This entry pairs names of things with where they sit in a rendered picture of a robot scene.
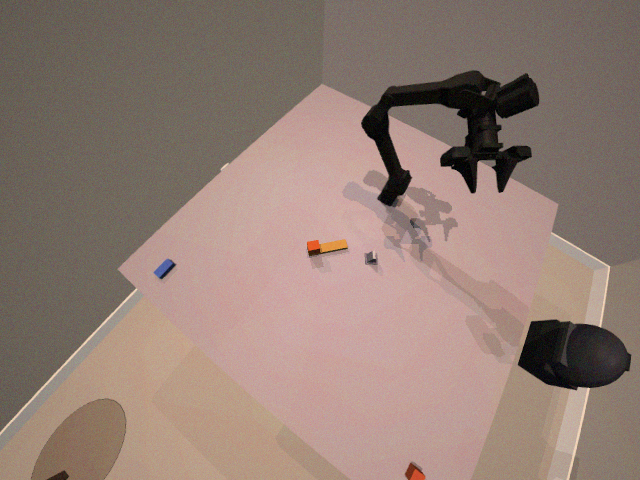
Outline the dark blue rectangular bar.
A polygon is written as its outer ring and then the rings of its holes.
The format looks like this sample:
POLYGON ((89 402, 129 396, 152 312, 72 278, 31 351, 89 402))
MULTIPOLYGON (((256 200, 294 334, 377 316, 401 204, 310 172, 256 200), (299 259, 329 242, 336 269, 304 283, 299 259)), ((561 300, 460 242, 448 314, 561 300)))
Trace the dark blue rectangular bar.
POLYGON ((159 279, 163 279, 175 265, 176 264, 173 261, 166 258, 166 260, 153 273, 159 279))

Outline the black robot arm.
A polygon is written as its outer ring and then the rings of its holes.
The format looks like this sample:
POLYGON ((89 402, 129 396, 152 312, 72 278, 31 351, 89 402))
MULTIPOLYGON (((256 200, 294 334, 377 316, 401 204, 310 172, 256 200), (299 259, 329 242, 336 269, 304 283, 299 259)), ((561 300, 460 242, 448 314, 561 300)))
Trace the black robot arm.
POLYGON ((441 82, 390 86, 361 122, 366 135, 376 143, 388 173, 377 199, 391 206, 398 195, 404 195, 412 180, 410 170, 401 167, 389 133, 387 111, 391 107, 436 103, 460 109, 457 115, 467 118, 469 130, 476 123, 496 121, 496 112, 501 118, 509 118, 539 104, 539 92, 528 73, 500 86, 500 82, 483 77, 480 71, 456 74, 441 82), (485 95, 482 91, 486 91, 485 95))

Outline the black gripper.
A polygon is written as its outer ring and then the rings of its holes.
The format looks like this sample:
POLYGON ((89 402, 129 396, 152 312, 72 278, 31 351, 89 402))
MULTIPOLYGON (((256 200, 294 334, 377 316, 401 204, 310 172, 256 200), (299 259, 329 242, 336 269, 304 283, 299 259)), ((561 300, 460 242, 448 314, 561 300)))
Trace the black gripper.
POLYGON ((503 192, 516 164, 532 157, 532 152, 528 146, 517 145, 499 151, 504 148, 503 143, 498 143, 498 132, 501 129, 502 126, 496 125, 494 120, 472 125, 465 136, 469 140, 469 147, 455 146, 444 152, 440 158, 440 166, 452 166, 452 170, 461 173, 470 192, 476 193, 478 160, 496 160, 496 165, 492 168, 496 172, 498 191, 503 192))

